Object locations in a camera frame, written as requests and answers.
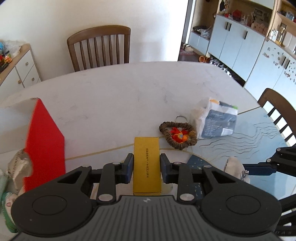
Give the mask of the yellow rectangular box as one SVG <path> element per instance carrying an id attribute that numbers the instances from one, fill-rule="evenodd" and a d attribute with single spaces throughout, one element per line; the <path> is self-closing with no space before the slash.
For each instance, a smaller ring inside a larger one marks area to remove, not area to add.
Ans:
<path id="1" fill-rule="evenodd" d="M 160 195 L 162 192 L 158 137 L 134 139 L 133 194 Z"/>

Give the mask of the white blue paper package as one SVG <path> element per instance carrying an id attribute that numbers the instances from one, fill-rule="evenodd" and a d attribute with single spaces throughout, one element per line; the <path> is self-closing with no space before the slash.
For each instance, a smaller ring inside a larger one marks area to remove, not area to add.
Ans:
<path id="1" fill-rule="evenodd" d="M 207 98 L 191 110 L 189 123 L 198 139 L 230 136 L 234 133 L 237 115 L 237 106 Z"/>

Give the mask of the red and white cardboard box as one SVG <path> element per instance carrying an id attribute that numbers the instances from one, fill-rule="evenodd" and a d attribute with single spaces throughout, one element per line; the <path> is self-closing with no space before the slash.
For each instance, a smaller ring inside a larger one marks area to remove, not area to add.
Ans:
<path id="1" fill-rule="evenodd" d="M 1 170 L 16 192 L 65 174 L 65 138 L 41 99 L 1 108 Z"/>

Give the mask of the white wooden sideboard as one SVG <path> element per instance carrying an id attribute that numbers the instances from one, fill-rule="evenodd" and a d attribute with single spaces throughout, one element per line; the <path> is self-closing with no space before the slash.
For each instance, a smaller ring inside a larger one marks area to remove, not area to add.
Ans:
<path id="1" fill-rule="evenodd" d="M 1 73 L 1 99 L 42 82 L 30 44 L 24 44 L 20 53 Z"/>

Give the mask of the wooden dining chair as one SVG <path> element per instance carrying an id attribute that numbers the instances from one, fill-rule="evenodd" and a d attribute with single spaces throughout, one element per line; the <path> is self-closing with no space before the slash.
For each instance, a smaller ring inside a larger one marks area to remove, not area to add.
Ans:
<path id="1" fill-rule="evenodd" d="M 74 33 L 67 39 L 75 72 L 130 62 L 131 28 L 105 25 Z"/>

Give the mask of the orange red dragon keychain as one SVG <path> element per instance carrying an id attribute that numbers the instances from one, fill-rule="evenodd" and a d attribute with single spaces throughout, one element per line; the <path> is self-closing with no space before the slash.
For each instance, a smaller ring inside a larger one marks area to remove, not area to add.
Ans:
<path id="1" fill-rule="evenodd" d="M 184 128 L 172 127 L 170 133 L 171 138 L 177 143 L 184 143 L 189 139 L 189 131 Z"/>

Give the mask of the light blue wall cabinets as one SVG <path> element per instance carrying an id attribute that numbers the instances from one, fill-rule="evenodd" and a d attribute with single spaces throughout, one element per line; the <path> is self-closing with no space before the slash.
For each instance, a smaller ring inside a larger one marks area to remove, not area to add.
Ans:
<path id="1" fill-rule="evenodd" d="M 271 88 L 295 104 L 295 2 L 193 1 L 189 45 L 219 60 L 259 99 Z"/>

